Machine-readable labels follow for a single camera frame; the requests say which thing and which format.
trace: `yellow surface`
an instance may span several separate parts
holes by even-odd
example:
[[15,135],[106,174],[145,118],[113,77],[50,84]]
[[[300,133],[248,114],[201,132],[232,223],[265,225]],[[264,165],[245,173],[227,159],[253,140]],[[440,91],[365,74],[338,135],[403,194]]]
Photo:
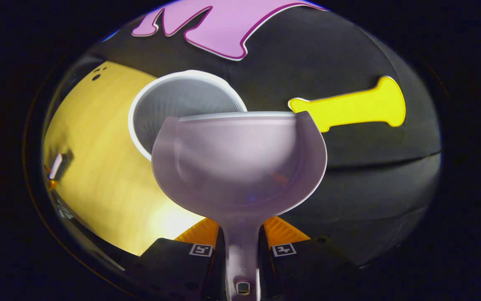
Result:
[[401,126],[406,116],[399,84],[389,76],[382,76],[376,87],[366,91],[314,101],[293,98],[289,100],[289,108],[295,113],[308,111],[322,133],[332,126],[361,122]]
[[[263,226],[265,227],[269,248],[275,245],[310,240],[309,236],[279,217],[271,217],[270,219],[267,219]],[[178,242],[211,245],[212,247],[216,247],[218,228],[219,225],[216,221],[205,218],[199,223],[193,225],[193,227],[190,227],[190,229],[183,234],[179,235],[175,240]]]
[[129,136],[130,105],[155,77],[110,61],[98,69],[56,111],[43,159],[50,166],[58,153],[72,153],[58,194],[100,238],[141,255],[156,239],[173,240],[203,217],[164,195]]

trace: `scoop handle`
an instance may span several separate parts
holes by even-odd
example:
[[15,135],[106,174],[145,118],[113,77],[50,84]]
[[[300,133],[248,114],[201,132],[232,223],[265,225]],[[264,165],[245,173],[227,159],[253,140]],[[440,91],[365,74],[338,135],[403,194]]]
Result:
[[261,224],[229,222],[225,239],[225,286],[228,301],[260,301],[258,240]]

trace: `pink shape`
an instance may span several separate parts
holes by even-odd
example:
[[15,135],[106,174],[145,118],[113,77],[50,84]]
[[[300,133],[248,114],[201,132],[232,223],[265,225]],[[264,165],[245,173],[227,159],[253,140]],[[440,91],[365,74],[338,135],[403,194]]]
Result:
[[245,42],[252,33],[275,14],[294,6],[326,10],[303,0],[179,0],[149,13],[132,35],[155,34],[159,28],[157,17],[162,13],[164,34],[173,36],[207,11],[196,27],[185,32],[185,40],[225,59],[240,61],[248,53]]

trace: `yellow bone shape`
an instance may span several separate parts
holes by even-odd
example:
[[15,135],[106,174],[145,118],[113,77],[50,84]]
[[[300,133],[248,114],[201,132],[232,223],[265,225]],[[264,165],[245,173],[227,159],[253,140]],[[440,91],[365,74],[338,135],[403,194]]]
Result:
[[308,111],[322,133],[330,127],[361,122],[386,122],[401,126],[406,117],[406,104],[399,84],[382,76],[376,87],[349,94],[313,101],[302,98],[289,100],[295,112]]

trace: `black background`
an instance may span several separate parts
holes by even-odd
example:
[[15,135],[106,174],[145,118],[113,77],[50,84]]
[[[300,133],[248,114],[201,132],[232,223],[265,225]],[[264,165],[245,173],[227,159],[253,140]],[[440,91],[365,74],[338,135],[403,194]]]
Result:
[[[34,94],[61,57],[159,4],[0,1],[0,300],[131,299],[42,224],[25,186],[21,139]],[[444,144],[438,196],[412,236],[365,269],[370,280],[361,287],[371,299],[481,299],[481,3],[319,4],[403,57],[421,53],[450,96],[436,103]]]

